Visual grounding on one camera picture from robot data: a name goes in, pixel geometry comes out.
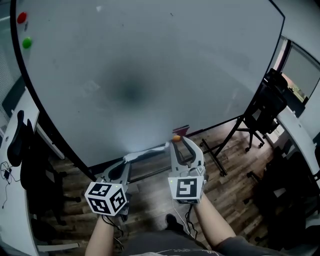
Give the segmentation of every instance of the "cable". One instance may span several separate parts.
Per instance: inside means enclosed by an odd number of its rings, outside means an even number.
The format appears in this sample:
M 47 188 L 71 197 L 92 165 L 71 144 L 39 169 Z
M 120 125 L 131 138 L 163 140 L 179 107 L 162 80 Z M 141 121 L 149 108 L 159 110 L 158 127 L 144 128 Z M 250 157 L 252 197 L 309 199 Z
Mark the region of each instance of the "cable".
M 4 161 L 4 162 L 2 162 L 2 163 L 0 164 L 1 178 L 2 178 L 3 180 L 7 180 L 6 177 L 3 177 L 3 176 L 2 176 L 2 173 L 3 173 L 3 172 L 4 172 L 4 174 L 5 174 L 6 172 L 9 172 L 9 174 L 10 174 L 10 167 L 9 167 L 9 164 L 8 164 L 7 161 Z
M 109 219 L 108 216 L 102 215 L 102 219 L 103 219 L 103 221 L 104 221 L 105 223 L 107 223 L 107 224 L 115 227 L 117 230 L 119 230 L 119 231 L 121 232 L 121 235 L 120 235 L 120 237 L 118 237 L 118 239 L 121 238 L 121 237 L 124 235 L 124 231 L 123 231 L 121 228 L 119 228 L 111 219 Z
M 191 224 L 192 226 L 192 229 L 193 229 L 193 235 L 194 235 L 194 239 L 197 239 L 197 235 L 198 235 L 198 231 L 195 229 L 195 226 L 194 224 L 192 223 L 192 221 L 190 221 L 190 213 L 191 213 L 191 209 L 194 205 L 193 204 L 190 204 L 190 207 L 189 207 L 189 210 L 188 212 L 185 214 L 185 219 L 186 219 L 186 223 L 188 225 L 188 228 L 190 230 L 190 227 L 189 227 L 189 224 Z
M 11 172 L 10 172 L 10 175 L 11 175 L 11 177 L 13 178 L 13 180 L 14 180 L 15 182 L 19 182 L 19 181 L 20 181 L 20 179 L 15 180 L 15 177 L 13 177 L 13 175 L 11 174 Z
M 121 246 L 121 250 L 124 251 L 125 247 L 123 246 L 123 244 L 118 240 L 118 238 L 113 237 L 114 240 L 116 240 L 120 246 Z
M 175 206 L 174 206 L 174 199 L 173 199 L 173 197 L 172 197 L 172 194 L 171 194 L 171 193 L 170 193 L 170 195 L 171 195 L 172 207 L 173 207 L 174 211 L 176 212 L 176 214 L 178 214 L 178 216 L 179 216 L 180 220 L 181 220 L 181 221 L 182 221 L 182 223 L 184 224 L 185 229 L 188 231 L 189 235 L 190 235 L 191 237 L 193 237 L 193 236 L 192 236 L 192 234 L 191 234 L 191 232 L 190 232 L 190 230 L 187 228 L 186 223 L 185 223 L 185 222 L 184 222 L 184 220 L 181 218 L 180 214 L 177 212 L 177 210 L 176 210 L 176 208 L 175 208 Z
M 113 237 L 113 239 L 116 240 L 116 241 L 120 244 L 121 250 L 124 251 L 125 247 L 124 247 L 123 244 L 119 241 L 119 239 L 124 235 L 124 231 L 123 231 L 121 228 L 119 228 L 108 216 L 102 215 L 102 220 L 103 220 L 105 223 L 109 224 L 110 226 L 113 226 L 114 228 L 117 228 L 117 229 L 121 232 L 121 235 L 120 235 L 119 237 Z
M 5 207 L 5 203 L 8 200 L 8 197 L 7 197 L 7 186 L 8 185 L 10 185 L 9 181 L 8 181 L 8 184 L 5 185 L 5 201 L 4 201 L 3 205 L 2 205 L 2 209 Z

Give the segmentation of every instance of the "forearm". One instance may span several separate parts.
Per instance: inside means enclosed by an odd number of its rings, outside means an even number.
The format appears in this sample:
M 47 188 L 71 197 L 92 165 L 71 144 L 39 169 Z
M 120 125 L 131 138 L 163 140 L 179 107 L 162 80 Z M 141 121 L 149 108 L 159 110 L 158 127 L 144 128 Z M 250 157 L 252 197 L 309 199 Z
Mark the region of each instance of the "forearm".
M 113 244 L 114 227 L 105 223 L 100 216 L 85 250 L 85 256 L 111 256 Z
M 195 205 L 194 210 L 203 234 L 212 248 L 225 239 L 236 236 L 205 194 L 202 195 L 201 203 Z

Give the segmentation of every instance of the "whiteboard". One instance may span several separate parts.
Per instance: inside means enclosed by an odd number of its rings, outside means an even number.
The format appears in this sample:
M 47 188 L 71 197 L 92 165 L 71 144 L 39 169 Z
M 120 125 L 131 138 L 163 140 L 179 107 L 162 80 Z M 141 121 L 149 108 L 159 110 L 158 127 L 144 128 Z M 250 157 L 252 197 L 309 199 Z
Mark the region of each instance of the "whiteboard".
M 284 17 L 268 0 L 17 1 L 32 86 L 88 166 L 242 115 Z

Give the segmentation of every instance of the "wall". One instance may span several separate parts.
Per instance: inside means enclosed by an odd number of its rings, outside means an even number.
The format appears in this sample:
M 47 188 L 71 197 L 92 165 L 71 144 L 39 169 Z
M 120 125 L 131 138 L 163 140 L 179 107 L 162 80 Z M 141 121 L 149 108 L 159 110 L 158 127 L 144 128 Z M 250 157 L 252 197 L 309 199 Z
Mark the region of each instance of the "wall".
M 313 0 L 274 0 L 285 16 L 282 35 L 320 62 L 320 8 Z M 300 121 L 314 138 L 320 132 L 320 84 L 311 95 Z

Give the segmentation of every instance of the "desk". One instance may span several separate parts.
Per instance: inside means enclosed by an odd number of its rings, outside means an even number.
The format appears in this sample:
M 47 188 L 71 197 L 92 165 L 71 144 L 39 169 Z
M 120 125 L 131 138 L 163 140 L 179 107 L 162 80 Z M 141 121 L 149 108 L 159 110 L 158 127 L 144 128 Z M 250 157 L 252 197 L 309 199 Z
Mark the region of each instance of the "desk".
M 18 124 L 17 113 L 23 110 L 23 122 L 27 124 L 29 119 L 33 130 L 36 128 L 39 110 L 34 103 L 28 90 L 25 90 L 20 101 L 18 102 L 14 114 L 4 134 L 3 142 L 0 148 L 0 162 L 9 162 L 7 149 L 10 145 Z M 12 167 L 11 174 L 16 180 L 20 179 L 21 165 Z M 0 179 L 0 202 L 1 206 L 6 200 L 5 187 L 7 181 Z M 20 182 L 12 182 L 6 187 L 7 201 L 4 208 L 0 208 L 0 235 L 1 240 L 9 246 L 31 256 L 39 255 L 29 218 L 27 193 L 21 186 Z
M 320 168 L 315 155 L 316 145 L 300 123 L 299 119 L 288 106 L 276 117 L 276 119 L 289 133 L 294 144 L 301 151 L 312 174 L 315 175 L 318 173 Z

